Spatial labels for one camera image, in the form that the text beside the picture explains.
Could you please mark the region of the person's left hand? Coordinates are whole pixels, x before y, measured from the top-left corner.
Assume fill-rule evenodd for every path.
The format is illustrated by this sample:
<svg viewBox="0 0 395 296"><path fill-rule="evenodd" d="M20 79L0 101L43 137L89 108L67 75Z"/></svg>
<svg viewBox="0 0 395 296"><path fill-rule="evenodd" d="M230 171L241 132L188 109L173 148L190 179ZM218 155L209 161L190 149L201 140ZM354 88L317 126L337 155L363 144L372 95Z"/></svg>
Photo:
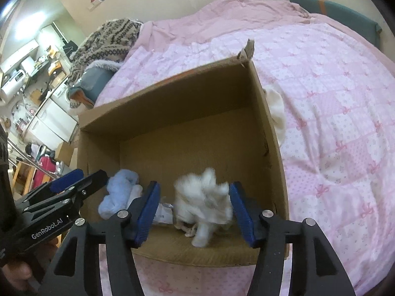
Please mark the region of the person's left hand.
<svg viewBox="0 0 395 296"><path fill-rule="evenodd" d="M58 238L45 242L34 253L39 264L47 269L58 249ZM1 295L36 295L36 283L31 267L23 261L13 261L1 268Z"/></svg>

